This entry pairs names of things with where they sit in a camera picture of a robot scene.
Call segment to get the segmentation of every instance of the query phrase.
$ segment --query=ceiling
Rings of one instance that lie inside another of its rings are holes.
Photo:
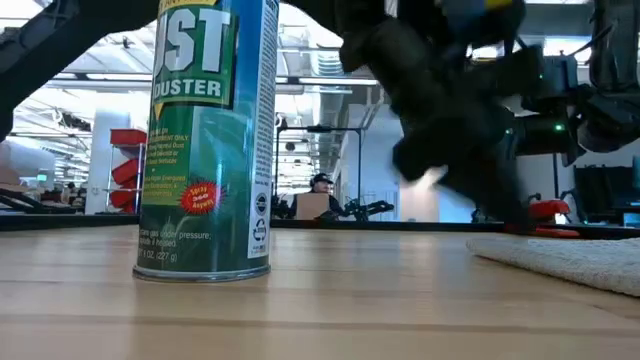
[[[11,6],[0,6],[0,32],[5,27],[21,26],[50,0],[0,0],[4,5],[9,2]],[[588,17],[581,18],[581,12],[590,9],[585,1],[528,2],[532,5],[531,15],[523,25],[528,29],[523,35],[526,42],[545,42],[545,53],[551,55],[561,50],[571,52],[589,40]],[[396,1],[387,2],[389,12],[393,13],[395,6]],[[545,18],[553,18],[549,9],[553,14],[565,13],[558,22],[573,27],[570,33],[559,30],[561,36],[553,36],[545,32],[553,27],[542,26]],[[58,160],[58,180],[86,179],[90,161],[91,134],[61,125],[63,113],[92,123],[97,108],[124,104],[132,113],[135,126],[146,128],[155,28],[154,22],[136,31],[106,36],[16,108],[13,132],[17,137],[13,139],[53,152]],[[373,106],[379,99],[379,88],[366,71],[350,76],[342,73],[336,51],[341,43],[339,37],[303,12],[281,5],[276,112],[289,126],[346,126],[347,104]],[[499,47],[489,47],[478,49],[473,55],[495,57],[500,52]],[[584,61],[589,53],[585,51],[578,57]],[[298,77],[303,85],[288,85],[290,77]],[[299,191],[314,172],[331,172],[341,140],[342,134],[281,133],[278,192]],[[292,143],[294,149],[287,150],[287,143]]]

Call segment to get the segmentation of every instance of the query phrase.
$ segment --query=wooden tabletop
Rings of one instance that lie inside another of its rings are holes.
[[[638,359],[640,301],[473,257],[473,236],[272,233],[273,272],[134,280],[136,227],[0,232],[2,360]]]

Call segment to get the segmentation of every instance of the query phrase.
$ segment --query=person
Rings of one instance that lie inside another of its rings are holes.
[[[311,186],[311,190],[309,193],[315,194],[329,194],[330,185],[333,185],[333,181],[329,178],[329,175],[325,173],[319,173],[314,176],[309,182],[309,186]],[[296,216],[296,212],[298,210],[298,198],[297,196],[293,197],[293,203],[289,208],[289,218],[293,219]],[[340,206],[340,202],[333,195],[329,194],[329,209],[334,213],[338,214],[342,217],[349,216]]]

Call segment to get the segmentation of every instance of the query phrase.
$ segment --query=desk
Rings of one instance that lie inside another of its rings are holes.
[[[640,353],[639,300],[475,258],[473,233],[277,230],[269,276],[191,285],[134,280],[136,232],[0,233],[0,359]]]

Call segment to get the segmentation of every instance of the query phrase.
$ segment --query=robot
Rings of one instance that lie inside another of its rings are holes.
[[[151,22],[158,2],[54,0],[3,34],[0,141],[11,131],[15,106],[104,35]],[[543,58],[540,47],[521,41],[513,52],[523,0],[398,0],[397,17],[385,13],[384,0],[288,2],[344,39],[345,72],[367,66],[389,94],[405,132],[394,165],[406,180],[447,166],[441,185],[523,232],[531,224],[517,153],[563,153],[568,165],[586,150],[610,152],[640,137],[640,0],[594,1],[592,86],[577,84],[572,56]],[[495,62],[465,57],[469,46],[500,42],[505,56]],[[516,119],[500,103],[514,94],[538,114]],[[545,127],[558,121],[566,125],[562,136]]]

